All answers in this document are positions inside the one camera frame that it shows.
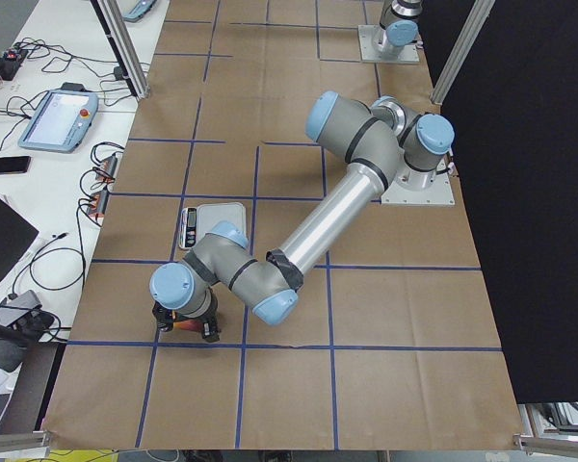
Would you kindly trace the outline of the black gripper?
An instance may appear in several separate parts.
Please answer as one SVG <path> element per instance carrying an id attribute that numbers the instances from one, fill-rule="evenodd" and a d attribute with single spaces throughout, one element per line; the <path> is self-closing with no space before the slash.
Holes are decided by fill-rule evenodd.
<path id="1" fill-rule="evenodd" d="M 218 342 L 220 329 L 217 322 L 218 301 L 215 297 L 206 298 L 203 304 L 193 313 L 192 318 L 202 323 L 201 337 L 205 342 Z M 174 312 L 154 303 L 152 314 L 156 319 L 156 327 L 160 332 L 171 332 L 174 326 Z"/>

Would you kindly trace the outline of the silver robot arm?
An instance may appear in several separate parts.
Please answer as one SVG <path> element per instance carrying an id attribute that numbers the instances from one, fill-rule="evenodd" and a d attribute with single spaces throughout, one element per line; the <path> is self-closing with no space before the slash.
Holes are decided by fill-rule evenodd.
<path id="1" fill-rule="evenodd" d="M 384 0 L 380 26 L 373 38 L 375 49 L 385 59 L 397 59 L 418 35 L 421 0 Z"/>
<path id="2" fill-rule="evenodd" d="M 282 323 L 297 306 L 306 275 L 363 209 L 394 183 L 422 190 L 455 139 L 443 115 L 419 114 L 392 96 L 367 105 L 333 90 L 315 101 L 304 132 L 345 164 L 343 177 L 264 259 L 252 255 L 243 231 L 220 220 L 181 260 L 158 267 L 149 280 L 158 331 L 192 321 L 204 341 L 217 342 L 217 284 L 266 324 Z"/>

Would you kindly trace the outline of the arm grey base plate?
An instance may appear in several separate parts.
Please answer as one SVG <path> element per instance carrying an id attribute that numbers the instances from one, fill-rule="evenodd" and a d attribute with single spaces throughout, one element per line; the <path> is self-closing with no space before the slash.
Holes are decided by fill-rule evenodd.
<path id="1" fill-rule="evenodd" d="M 420 62 L 416 45 L 393 46 L 379 25 L 359 25 L 357 27 L 360 60 L 371 64 L 418 64 Z"/>
<path id="2" fill-rule="evenodd" d="M 396 206 L 442 206 L 456 204 L 451 180 L 446 171 L 446 156 L 437 158 L 437 166 L 430 171 L 418 171 L 411 167 L 405 155 L 389 188 L 381 195 L 382 205 Z"/>

